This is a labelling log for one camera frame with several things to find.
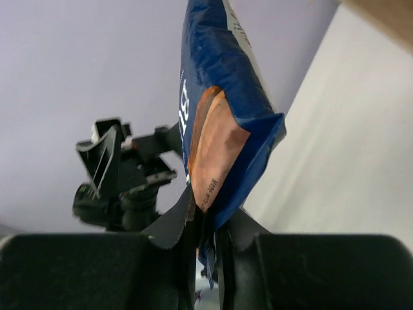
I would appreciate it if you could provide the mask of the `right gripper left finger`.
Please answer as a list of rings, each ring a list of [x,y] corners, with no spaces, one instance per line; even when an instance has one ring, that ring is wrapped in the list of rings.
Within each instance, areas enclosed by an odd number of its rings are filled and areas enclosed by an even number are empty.
[[[1,240],[2,309],[193,309],[196,206],[187,187],[142,232]]]

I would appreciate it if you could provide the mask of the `blue Burts chips bag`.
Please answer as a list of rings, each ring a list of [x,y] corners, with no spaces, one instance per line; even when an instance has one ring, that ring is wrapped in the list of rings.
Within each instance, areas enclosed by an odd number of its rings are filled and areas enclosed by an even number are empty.
[[[187,4],[178,115],[186,182],[205,215],[198,258],[212,278],[215,232],[242,208],[287,133],[228,1]]]

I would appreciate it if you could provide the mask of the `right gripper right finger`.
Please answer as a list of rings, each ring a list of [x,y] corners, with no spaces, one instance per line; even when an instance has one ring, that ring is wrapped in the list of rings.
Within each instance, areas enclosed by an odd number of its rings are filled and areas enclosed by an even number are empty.
[[[411,309],[412,254],[382,234],[272,234],[244,211],[216,233],[222,309]]]

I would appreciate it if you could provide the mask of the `wooden two-tier shelf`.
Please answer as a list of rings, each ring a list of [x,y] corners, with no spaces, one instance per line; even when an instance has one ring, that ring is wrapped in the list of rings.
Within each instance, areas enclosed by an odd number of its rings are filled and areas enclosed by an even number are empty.
[[[333,61],[412,61],[412,1],[334,1],[314,56]]]

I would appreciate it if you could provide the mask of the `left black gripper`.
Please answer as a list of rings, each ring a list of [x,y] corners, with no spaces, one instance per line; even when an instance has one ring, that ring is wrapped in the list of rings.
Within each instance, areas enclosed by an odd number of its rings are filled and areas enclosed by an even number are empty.
[[[74,196],[73,215],[81,222],[109,232],[140,232],[155,222],[159,188],[177,177],[161,158],[182,155],[179,126],[157,127],[133,137],[120,118],[99,119],[92,137],[76,144],[89,181]]]

